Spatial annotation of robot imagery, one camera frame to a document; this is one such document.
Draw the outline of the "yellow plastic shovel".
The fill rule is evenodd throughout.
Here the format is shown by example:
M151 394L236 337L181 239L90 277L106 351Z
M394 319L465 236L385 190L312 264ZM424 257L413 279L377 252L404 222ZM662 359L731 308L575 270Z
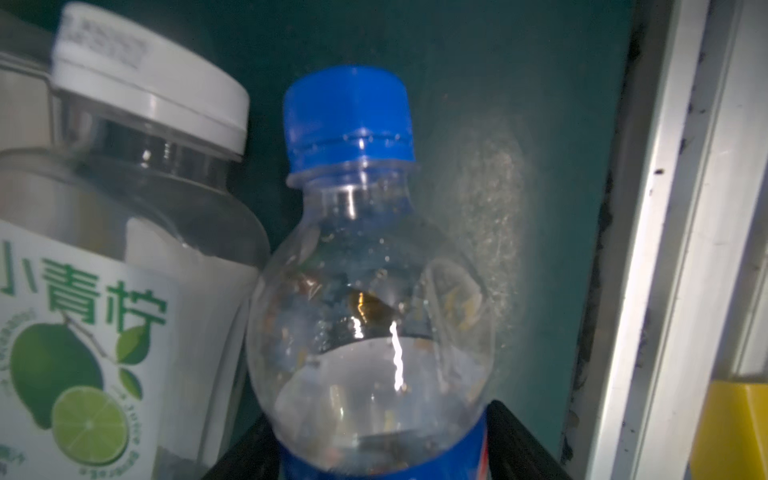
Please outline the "yellow plastic shovel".
M767 385L713 381L695 436L694 479L767 477Z

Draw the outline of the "lime label jar bottle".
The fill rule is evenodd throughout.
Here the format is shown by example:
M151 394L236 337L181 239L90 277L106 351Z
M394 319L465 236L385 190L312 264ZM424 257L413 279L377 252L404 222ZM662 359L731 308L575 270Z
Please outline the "lime label jar bottle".
M1 475L199 479L231 440L270 251L227 188L249 95L83 2L51 60L58 139L1 155Z

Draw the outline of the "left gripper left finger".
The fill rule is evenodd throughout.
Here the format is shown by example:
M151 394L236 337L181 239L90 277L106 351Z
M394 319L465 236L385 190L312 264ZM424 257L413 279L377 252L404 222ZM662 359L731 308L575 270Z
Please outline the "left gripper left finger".
M265 415L202 477L203 480L278 480L279 445Z

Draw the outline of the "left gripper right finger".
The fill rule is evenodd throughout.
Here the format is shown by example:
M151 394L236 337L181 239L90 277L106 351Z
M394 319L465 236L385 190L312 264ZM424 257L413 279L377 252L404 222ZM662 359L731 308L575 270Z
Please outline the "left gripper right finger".
M501 401L491 401L486 415L489 467L494 480L571 480Z

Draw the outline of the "pepsi bottle front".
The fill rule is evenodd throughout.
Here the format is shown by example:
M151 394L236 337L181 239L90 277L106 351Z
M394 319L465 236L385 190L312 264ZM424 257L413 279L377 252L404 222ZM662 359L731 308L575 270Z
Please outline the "pepsi bottle front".
M338 66L289 87L303 214L264 271L249 375L287 479L485 479L494 324L467 257L414 209L406 88Z

